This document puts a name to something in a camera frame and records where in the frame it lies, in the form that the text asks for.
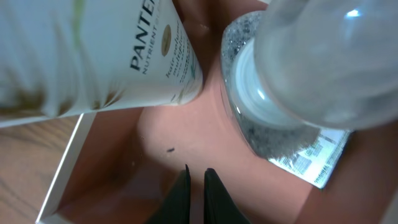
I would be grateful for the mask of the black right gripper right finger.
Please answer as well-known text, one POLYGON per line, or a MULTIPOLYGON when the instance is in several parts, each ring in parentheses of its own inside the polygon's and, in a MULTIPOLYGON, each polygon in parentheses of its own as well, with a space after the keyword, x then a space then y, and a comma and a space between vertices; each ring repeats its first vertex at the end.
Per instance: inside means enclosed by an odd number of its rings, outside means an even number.
POLYGON ((204 176, 204 224, 251 224, 212 168, 204 176))

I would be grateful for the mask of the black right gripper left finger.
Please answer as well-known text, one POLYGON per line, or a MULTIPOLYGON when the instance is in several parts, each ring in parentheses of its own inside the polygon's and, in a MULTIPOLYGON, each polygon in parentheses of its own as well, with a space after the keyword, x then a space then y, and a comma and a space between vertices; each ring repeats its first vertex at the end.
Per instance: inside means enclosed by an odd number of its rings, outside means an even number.
POLYGON ((190 223, 191 177, 187 165, 162 202, 162 205, 146 221, 146 224, 190 223))

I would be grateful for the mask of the clear blue pump bottle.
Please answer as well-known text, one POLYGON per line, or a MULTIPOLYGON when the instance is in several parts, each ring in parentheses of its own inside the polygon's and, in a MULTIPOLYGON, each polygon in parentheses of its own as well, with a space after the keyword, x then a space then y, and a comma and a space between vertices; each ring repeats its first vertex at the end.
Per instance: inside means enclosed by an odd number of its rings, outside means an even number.
POLYGON ((221 72, 255 155, 290 156, 321 131, 397 119, 397 1, 271 1, 224 30, 221 72))

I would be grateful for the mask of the white Pantene conditioner tube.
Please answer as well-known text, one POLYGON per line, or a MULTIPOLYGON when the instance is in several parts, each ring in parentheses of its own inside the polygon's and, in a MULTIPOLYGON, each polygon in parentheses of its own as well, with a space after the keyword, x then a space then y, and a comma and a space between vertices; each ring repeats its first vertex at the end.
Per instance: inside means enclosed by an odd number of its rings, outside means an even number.
POLYGON ((184 105, 203 74, 171 0, 1 0, 1 126, 184 105))

